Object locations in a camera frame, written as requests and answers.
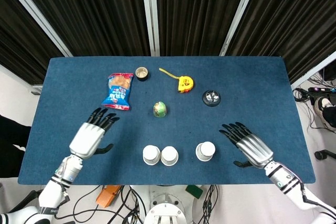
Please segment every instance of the paper cup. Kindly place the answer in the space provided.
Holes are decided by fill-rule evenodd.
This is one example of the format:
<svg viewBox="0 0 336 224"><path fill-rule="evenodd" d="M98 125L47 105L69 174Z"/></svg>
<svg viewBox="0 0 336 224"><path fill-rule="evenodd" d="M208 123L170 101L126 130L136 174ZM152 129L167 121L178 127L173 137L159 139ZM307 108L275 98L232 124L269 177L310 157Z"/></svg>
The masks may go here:
<svg viewBox="0 0 336 224"><path fill-rule="evenodd" d="M196 147L196 156L200 161L209 161L216 151L216 147L211 142L204 142L198 144Z"/></svg>
<svg viewBox="0 0 336 224"><path fill-rule="evenodd" d="M161 152L161 162L166 166L175 165L177 160L179 160L177 150L172 146L167 146Z"/></svg>
<svg viewBox="0 0 336 224"><path fill-rule="evenodd" d="M155 165L160 160L160 150L154 145L147 145L142 151L143 161L148 165Z"/></svg>

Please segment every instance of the black pants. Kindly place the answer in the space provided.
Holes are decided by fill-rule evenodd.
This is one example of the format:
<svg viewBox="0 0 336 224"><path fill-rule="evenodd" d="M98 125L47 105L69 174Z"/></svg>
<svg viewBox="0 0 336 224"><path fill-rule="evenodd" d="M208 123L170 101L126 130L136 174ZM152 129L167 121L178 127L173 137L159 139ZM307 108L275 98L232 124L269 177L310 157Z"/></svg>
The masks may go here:
<svg viewBox="0 0 336 224"><path fill-rule="evenodd" d="M322 115L332 127L336 128L336 107L324 108Z"/></svg>
<svg viewBox="0 0 336 224"><path fill-rule="evenodd" d="M26 147L30 127L0 115L0 178L18 177L24 151L13 144Z"/></svg>

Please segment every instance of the tape measure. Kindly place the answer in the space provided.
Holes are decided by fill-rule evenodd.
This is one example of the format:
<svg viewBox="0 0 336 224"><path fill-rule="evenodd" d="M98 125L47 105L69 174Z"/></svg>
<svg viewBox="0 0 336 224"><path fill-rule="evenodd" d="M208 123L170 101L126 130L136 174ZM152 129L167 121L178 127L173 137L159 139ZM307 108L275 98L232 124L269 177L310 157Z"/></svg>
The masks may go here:
<svg viewBox="0 0 336 224"><path fill-rule="evenodd" d="M194 86L194 81L189 76L180 76L180 77L177 77L177 76L175 76L175 75L167 72L166 70L164 70L162 68L159 68L159 70L161 72L164 72L164 73L168 74L170 77L179 80L179 85L178 85L178 91L179 91L179 93L188 93L193 88L193 86Z"/></svg>

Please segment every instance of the yellow string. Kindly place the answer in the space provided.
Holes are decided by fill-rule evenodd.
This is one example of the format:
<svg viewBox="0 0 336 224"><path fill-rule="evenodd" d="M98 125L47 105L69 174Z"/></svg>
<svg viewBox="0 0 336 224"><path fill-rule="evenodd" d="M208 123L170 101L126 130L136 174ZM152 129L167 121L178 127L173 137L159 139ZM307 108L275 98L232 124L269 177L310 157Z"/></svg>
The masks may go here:
<svg viewBox="0 0 336 224"><path fill-rule="evenodd" d="M160 70L161 72L164 72L164 73L168 74L170 77L173 77L174 79L179 79L179 77L177 77L177 76L175 76L175 75L173 75L173 74L171 74L171 73L168 73L166 70L164 70L164 69L162 69L162 68L159 68L159 70Z"/></svg>

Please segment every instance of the chip bag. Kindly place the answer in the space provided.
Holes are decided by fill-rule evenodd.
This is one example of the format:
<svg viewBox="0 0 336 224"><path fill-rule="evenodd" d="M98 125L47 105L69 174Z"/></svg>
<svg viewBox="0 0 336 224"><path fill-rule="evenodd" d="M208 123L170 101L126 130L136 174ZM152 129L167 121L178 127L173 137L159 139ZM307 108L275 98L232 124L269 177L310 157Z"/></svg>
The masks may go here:
<svg viewBox="0 0 336 224"><path fill-rule="evenodd" d="M132 73L113 73L109 76L109 96L102 102L108 108L129 110L128 97L131 92Z"/></svg>

